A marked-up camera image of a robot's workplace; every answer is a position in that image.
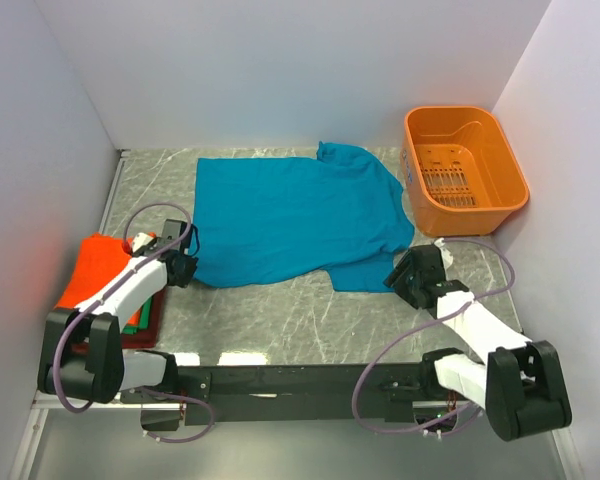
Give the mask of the teal blue t shirt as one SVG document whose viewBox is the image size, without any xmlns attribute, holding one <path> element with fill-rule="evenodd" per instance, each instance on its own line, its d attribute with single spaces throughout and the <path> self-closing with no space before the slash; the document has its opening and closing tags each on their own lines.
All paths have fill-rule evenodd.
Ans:
<svg viewBox="0 0 600 480">
<path fill-rule="evenodd" d="M 323 270 L 336 291 L 385 293 L 415 234 L 402 200 L 401 183 L 357 146 L 322 143 L 313 158 L 201 158 L 195 278 L 233 288 Z"/>
</svg>

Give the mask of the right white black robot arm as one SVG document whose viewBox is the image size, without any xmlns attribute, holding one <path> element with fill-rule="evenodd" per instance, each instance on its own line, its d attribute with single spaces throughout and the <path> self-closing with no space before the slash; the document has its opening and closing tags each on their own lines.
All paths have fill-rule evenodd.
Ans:
<svg viewBox="0 0 600 480">
<path fill-rule="evenodd" d="M 457 334 L 475 358 L 456 351 L 427 357 L 424 395 L 455 391 L 482 408 L 504 441 L 566 428 L 572 410 L 556 348 L 533 341 L 491 313 L 459 280 L 446 275 L 439 244 L 411 247 L 385 280 L 401 299 Z"/>
</svg>

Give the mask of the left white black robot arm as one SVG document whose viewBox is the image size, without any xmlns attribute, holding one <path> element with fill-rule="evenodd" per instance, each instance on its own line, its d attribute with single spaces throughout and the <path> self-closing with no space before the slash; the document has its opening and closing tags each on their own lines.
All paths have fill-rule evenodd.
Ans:
<svg viewBox="0 0 600 480">
<path fill-rule="evenodd" d="M 74 400 L 106 404 L 139 387 L 156 401 L 173 399 L 180 388 L 174 356 L 126 350 L 122 333 L 155 294 L 189 284 L 198 262 L 189 246 L 197 235 L 191 223 L 167 220 L 160 235 L 113 239 L 110 249 L 102 235 L 87 238 L 62 302 L 45 320 L 38 390 L 74 413 L 81 410 Z"/>
</svg>

